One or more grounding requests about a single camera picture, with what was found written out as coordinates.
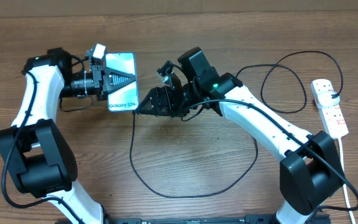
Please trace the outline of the Galaxy S24 smartphone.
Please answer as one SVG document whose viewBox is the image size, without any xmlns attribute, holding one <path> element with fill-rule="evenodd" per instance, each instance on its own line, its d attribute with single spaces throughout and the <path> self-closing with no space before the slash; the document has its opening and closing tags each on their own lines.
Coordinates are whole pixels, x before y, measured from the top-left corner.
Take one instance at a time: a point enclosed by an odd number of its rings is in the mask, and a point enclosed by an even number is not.
<svg viewBox="0 0 358 224">
<path fill-rule="evenodd" d="M 133 111 L 139 105 L 135 56 L 131 52 L 106 54 L 108 110 Z"/>
</svg>

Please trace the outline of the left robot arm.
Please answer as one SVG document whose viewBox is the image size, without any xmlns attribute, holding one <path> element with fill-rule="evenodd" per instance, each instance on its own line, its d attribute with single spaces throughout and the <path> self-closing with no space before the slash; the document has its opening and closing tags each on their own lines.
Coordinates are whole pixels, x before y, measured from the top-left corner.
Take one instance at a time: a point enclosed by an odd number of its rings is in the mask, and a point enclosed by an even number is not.
<svg viewBox="0 0 358 224">
<path fill-rule="evenodd" d="M 71 97 L 107 101 L 111 112 L 135 110 L 139 98 L 134 54 L 109 53 L 96 44 L 79 58 L 55 48 L 29 58 L 22 73 L 26 88 L 21 108 L 11 126 L 0 130 L 2 191 L 11 179 L 36 205 L 50 202 L 70 223 L 112 223 L 106 209 L 80 184 L 74 153 L 56 118 L 63 99 Z"/>
</svg>

